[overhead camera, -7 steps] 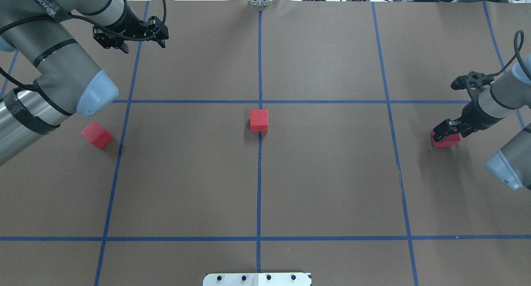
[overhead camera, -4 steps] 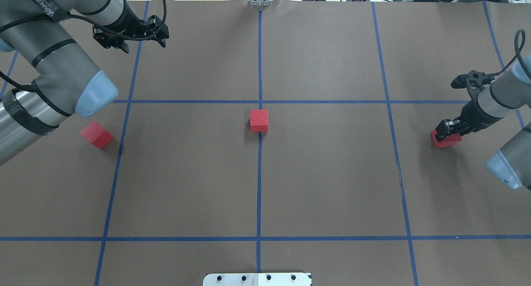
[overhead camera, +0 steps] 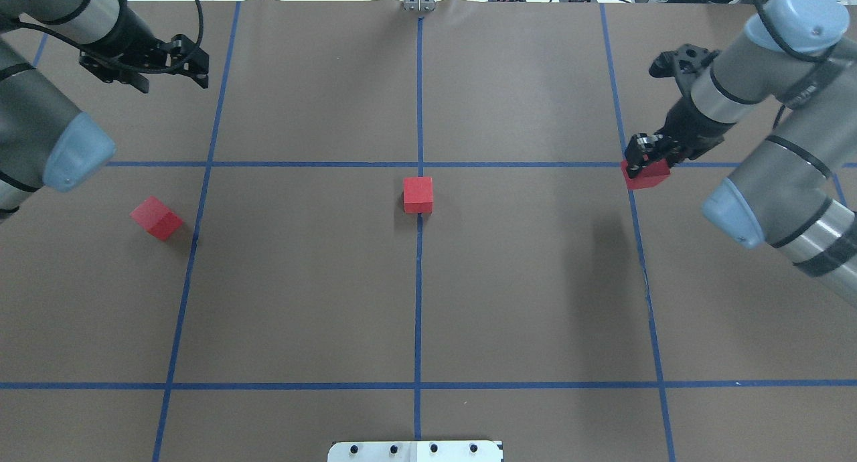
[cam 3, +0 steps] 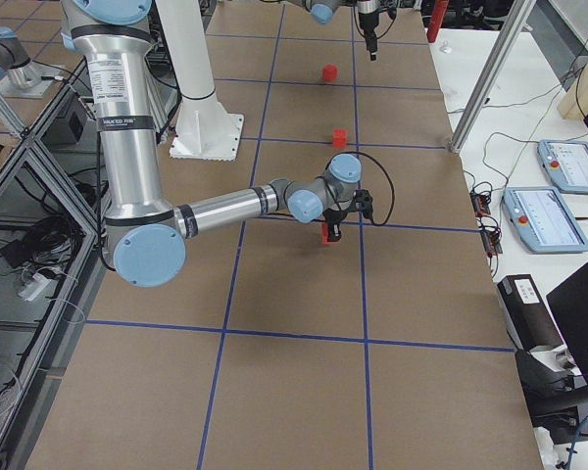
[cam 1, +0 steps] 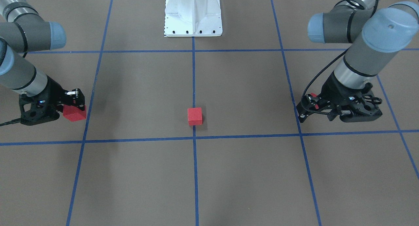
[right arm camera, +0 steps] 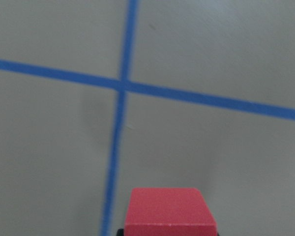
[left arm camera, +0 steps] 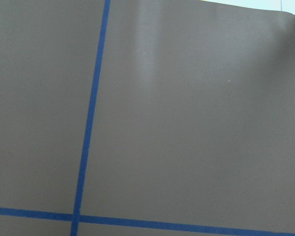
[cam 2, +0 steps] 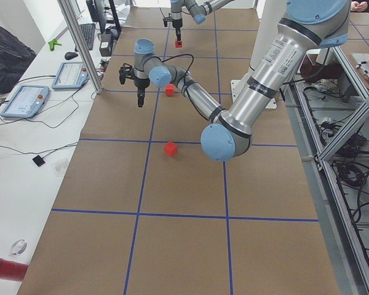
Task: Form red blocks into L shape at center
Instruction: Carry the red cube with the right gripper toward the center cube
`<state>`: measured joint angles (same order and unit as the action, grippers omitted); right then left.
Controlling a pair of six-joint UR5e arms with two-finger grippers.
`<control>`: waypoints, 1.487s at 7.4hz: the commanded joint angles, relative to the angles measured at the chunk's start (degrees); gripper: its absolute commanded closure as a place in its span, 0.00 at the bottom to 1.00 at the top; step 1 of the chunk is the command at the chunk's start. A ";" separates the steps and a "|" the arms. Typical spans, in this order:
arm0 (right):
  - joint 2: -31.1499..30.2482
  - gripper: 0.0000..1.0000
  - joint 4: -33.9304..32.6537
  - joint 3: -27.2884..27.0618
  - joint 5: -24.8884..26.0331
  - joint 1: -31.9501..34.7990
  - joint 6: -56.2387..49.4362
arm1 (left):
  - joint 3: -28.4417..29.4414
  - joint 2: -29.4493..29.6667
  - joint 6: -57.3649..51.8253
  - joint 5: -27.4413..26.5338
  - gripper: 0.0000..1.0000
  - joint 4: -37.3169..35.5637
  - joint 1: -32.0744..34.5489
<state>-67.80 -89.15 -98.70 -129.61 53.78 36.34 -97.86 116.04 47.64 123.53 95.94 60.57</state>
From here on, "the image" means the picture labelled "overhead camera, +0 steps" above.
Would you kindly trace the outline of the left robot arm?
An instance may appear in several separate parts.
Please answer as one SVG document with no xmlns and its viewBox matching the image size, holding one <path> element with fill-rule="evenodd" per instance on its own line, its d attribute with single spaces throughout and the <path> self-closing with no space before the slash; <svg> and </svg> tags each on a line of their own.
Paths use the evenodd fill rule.
<svg viewBox="0 0 857 462">
<path fill-rule="evenodd" d="M 197 35 L 156 37 L 129 0 L 2 0 L 2 32 L 30 29 L 78 51 L 101 82 L 148 93 L 148 75 L 181 75 L 209 86 L 204 11 Z M 15 48 L 1 54 L 1 213 L 7 220 L 43 187 L 71 191 L 116 153 L 113 139 Z"/>
</svg>

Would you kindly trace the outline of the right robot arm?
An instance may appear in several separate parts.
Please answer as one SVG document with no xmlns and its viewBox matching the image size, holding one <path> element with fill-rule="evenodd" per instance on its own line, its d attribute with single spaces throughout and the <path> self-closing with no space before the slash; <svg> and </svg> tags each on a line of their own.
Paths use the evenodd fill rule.
<svg viewBox="0 0 857 462">
<path fill-rule="evenodd" d="M 771 132 L 703 203 L 704 217 L 735 242 L 768 244 L 799 272 L 855 304 L 855 211 L 824 191 L 855 154 L 855 41 L 836 0 L 754 1 L 755 13 L 725 50 L 683 44 L 655 57 L 654 78 L 680 92 L 664 125 L 637 133 L 623 154 L 627 187 L 659 184 L 698 159 L 768 98 Z"/>
</svg>

